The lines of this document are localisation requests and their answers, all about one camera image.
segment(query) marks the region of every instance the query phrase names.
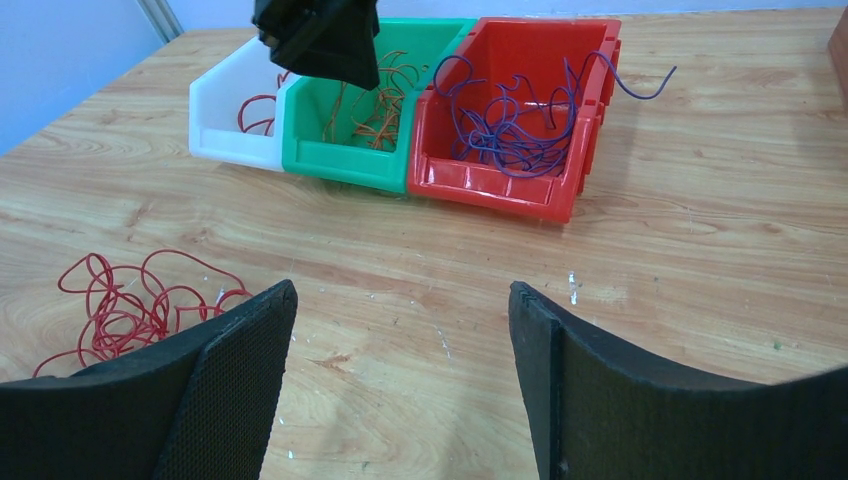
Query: blue wire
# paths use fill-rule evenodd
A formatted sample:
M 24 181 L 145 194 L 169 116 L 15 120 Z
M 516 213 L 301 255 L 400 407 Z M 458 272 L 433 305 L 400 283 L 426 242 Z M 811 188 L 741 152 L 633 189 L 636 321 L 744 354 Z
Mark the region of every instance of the blue wire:
M 662 93 L 672 74 L 677 67 L 671 69 L 666 75 L 660 87 L 652 95 L 639 95 L 624 85 L 621 77 L 616 71 L 613 62 L 602 52 L 593 51 L 583 61 L 583 66 L 580 69 L 580 74 L 574 72 L 568 63 L 568 59 L 563 59 L 563 71 L 565 74 L 566 85 L 559 86 L 551 92 L 548 104 L 544 107 L 536 96 L 530 80 L 520 74 L 512 76 L 514 85 L 507 86 L 504 84 L 496 84 L 501 95 L 494 98 L 483 109 L 482 114 L 471 111 L 466 108 L 459 108 L 457 101 L 463 88 L 476 83 L 483 83 L 485 79 L 473 79 L 474 66 L 471 61 L 460 55 L 450 55 L 442 59 L 436 67 L 434 78 L 434 90 L 437 94 L 450 98 L 451 117 L 454 128 L 457 133 L 457 140 L 451 146 L 451 156 L 457 160 L 465 160 L 472 151 L 476 151 L 480 163 L 493 164 L 502 173 L 519 178 L 533 178 L 542 175 L 548 175 L 556 170 L 555 175 L 560 175 L 565 166 L 568 149 L 571 146 L 571 134 L 577 122 L 578 104 L 582 100 L 582 88 L 580 87 L 583 81 L 583 75 L 586 72 L 589 60 L 593 56 L 600 57 L 609 69 L 612 71 L 616 82 L 628 95 L 639 100 L 651 100 Z M 445 92 L 438 83 L 439 71 L 448 60 L 459 60 L 468 66 L 468 75 L 460 82 L 457 82 L 447 92 Z M 521 109 L 521 104 L 518 100 L 509 95 L 510 92 L 517 92 L 521 87 L 522 81 L 527 85 L 530 92 L 530 98 L 533 101 L 533 106 Z M 568 100 L 555 102 L 554 99 L 558 93 L 564 93 Z M 556 121 L 554 118 L 554 107 L 567 106 L 568 114 L 566 125 L 562 132 L 550 138 L 538 138 L 530 135 L 521 126 L 518 125 L 518 118 L 530 112 L 539 112 L 545 118 L 545 124 L 548 130 L 557 130 Z M 494 122 L 489 122 L 490 113 L 493 113 L 493 108 L 500 107 L 500 118 Z M 465 131 L 462 126 L 467 120 L 472 128 Z M 464 148 L 457 151 L 459 145 Z

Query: wooden table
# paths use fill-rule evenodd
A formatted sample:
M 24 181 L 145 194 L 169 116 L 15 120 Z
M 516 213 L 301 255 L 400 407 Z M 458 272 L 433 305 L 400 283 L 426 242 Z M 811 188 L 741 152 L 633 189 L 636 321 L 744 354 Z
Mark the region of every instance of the wooden table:
M 295 282 L 267 479 L 533 478 L 513 280 L 712 372 L 774 383 L 844 364 L 840 13 L 626 18 L 630 86 L 679 69 L 656 100 L 616 94 L 565 227 L 192 158 L 188 85 L 252 32 L 189 32 L 0 160 L 0 380 L 73 346 L 85 313 L 57 291 L 66 267 L 163 246 L 253 291 Z M 218 291 L 185 265 L 157 268 Z

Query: storage bin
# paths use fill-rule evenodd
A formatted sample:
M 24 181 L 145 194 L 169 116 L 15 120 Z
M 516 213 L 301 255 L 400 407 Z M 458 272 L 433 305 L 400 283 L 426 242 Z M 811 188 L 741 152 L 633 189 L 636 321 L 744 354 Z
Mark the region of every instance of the storage bin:
M 340 82 L 305 77 L 298 81 L 286 94 L 282 140 L 285 170 L 405 193 L 418 95 L 430 83 L 435 65 L 456 49 L 476 22 L 476 19 L 380 20 L 380 33 L 374 39 L 377 60 L 393 51 L 403 51 L 405 54 L 396 57 L 395 66 L 409 64 L 419 70 L 419 77 L 412 79 L 412 85 L 399 76 L 394 77 L 395 83 L 404 83 L 399 85 L 404 99 L 400 102 L 398 120 L 393 122 L 397 131 L 395 143 L 381 142 L 382 149 L 368 144 L 374 137 L 356 133 L 356 122 L 365 122 L 374 112 L 375 104 L 385 103 L 377 99 L 380 90 L 387 86 L 387 74 L 381 73 L 381 86 L 370 92 L 347 85 L 338 105 Z M 409 68 L 405 73 L 412 75 Z M 380 108 L 377 113 L 385 116 L 387 108 Z M 333 117 L 335 124 L 328 127 Z
M 271 171 L 283 171 L 282 124 L 286 90 L 300 77 L 271 62 L 268 47 L 254 37 L 212 67 L 189 87 L 189 151 L 193 156 Z M 285 76 L 279 85 L 278 79 Z M 274 119 L 244 133 L 238 114 L 256 95 L 276 96 L 251 102 L 244 126 Z
M 537 95 L 534 99 L 527 88 L 511 92 L 519 105 L 541 103 L 539 99 L 547 101 L 555 88 L 566 84 L 564 58 L 578 73 L 593 51 L 601 52 L 617 66 L 620 28 L 618 20 L 480 19 L 456 55 L 470 61 L 473 78 L 486 81 L 465 87 L 457 96 L 457 108 L 482 112 L 502 95 L 496 84 L 513 85 L 516 74 L 524 75 Z M 454 158 L 458 155 L 452 145 L 458 135 L 451 99 L 431 84 L 418 98 L 410 148 L 409 193 L 567 223 L 584 177 L 591 171 L 604 109 L 615 86 L 613 70 L 601 58 L 592 57 L 580 81 L 583 95 L 562 173 L 516 178 L 491 163 L 480 162 L 479 157 Z M 466 77 L 468 66 L 449 60 L 435 82 L 439 90 L 447 91 Z M 567 107 L 553 112 L 558 124 L 565 122 Z M 546 121 L 543 113 L 531 112 L 518 117 L 517 123 L 541 136 Z

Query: light blue wall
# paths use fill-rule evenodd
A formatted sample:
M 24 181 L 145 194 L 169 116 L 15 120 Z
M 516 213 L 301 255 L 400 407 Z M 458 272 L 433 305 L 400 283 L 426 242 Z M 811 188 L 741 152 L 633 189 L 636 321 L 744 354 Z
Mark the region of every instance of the light blue wall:
M 253 0 L 169 0 L 186 30 L 248 27 Z M 618 15 L 707 10 L 840 7 L 846 0 L 377 0 L 387 17 L 480 17 L 486 15 Z
M 136 0 L 0 0 L 0 155 L 162 44 Z

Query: red wire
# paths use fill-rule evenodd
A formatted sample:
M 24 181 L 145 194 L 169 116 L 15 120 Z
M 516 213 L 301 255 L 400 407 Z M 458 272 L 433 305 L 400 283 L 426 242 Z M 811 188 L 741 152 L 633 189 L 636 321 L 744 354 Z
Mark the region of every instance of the red wire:
M 287 71 L 285 74 L 282 74 L 282 73 L 277 74 L 277 90 L 279 90 L 280 87 L 283 86 L 283 83 L 285 83 L 286 79 L 289 78 L 290 73 L 291 72 Z M 274 118 L 273 117 L 266 118 L 264 120 L 260 120 L 260 121 L 255 122 L 255 123 L 251 123 L 250 125 L 248 125 L 246 127 L 244 126 L 244 112 L 245 112 L 245 110 L 247 110 L 247 107 L 251 103 L 257 102 L 259 100 L 273 100 L 274 102 L 276 102 L 277 96 L 276 95 L 254 95 L 254 96 L 248 98 L 247 100 L 245 100 L 244 103 L 241 104 L 241 108 L 239 109 L 239 113 L 238 113 L 239 130 L 241 130 L 241 133 L 248 133 L 251 130 L 253 130 L 254 128 L 260 126 L 260 125 L 265 125 L 265 136 L 267 137 L 268 135 L 271 134 L 271 126 L 274 125 Z
M 150 271 L 150 267 L 148 266 L 153 258 L 162 254 L 179 255 L 192 260 L 213 272 L 220 273 L 232 279 L 237 284 L 237 287 L 223 291 L 215 303 L 207 303 L 196 289 L 187 285 L 165 287 L 165 284 Z M 91 280 L 88 282 L 86 288 L 72 289 L 66 287 L 64 285 L 65 279 L 82 264 L 85 264 L 85 268 L 91 276 Z M 138 295 L 123 291 L 127 286 L 115 283 L 115 272 L 119 271 L 138 272 L 141 286 L 153 297 L 153 302 L 149 308 L 145 307 L 144 302 Z M 103 255 L 89 253 L 67 269 L 59 277 L 57 285 L 59 290 L 64 293 L 85 294 L 88 321 L 83 326 L 82 332 L 80 332 L 77 338 L 76 348 L 57 353 L 45 359 L 36 367 L 35 372 L 32 374 L 33 377 L 37 377 L 38 373 L 46 364 L 66 355 L 76 354 L 83 368 L 88 366 L 83 354 L 90 355 L 101 362 L 116 358 L 132 350 L 162 340 L 170 334 L 179 332 L 182 326 L 182 313 L 197 312 L 200 321 L 205 322 L 210 318 L 210 314 L 212 317 L 216 317 L 224 313 L 223 305 L 230 298 L 235 296 L 252 296 L 245 288 L 244 282 L 232 273 L 213 267 L 194 255 L 167 248 L 156 250 L 148 255 L 141 266 L 112 266 Z M 197 299 L 197 305 L 176 306 L 172 312 L 170 295 L 176 291 L 188 292 Z M 95 294 L 98 293 L 102 293 L 103 296 L 99 300 L 96 300 Z M 128 331 L 123 331 L 126 330 L 128 323 L 130 328 Z M 121 331 L 115 332 L 110 330 L 110 327 L 117 329 L 121 326 L 124 326 L 124 329 Z M 93 329 L 90 344 L 83 346 L 90 329 Z

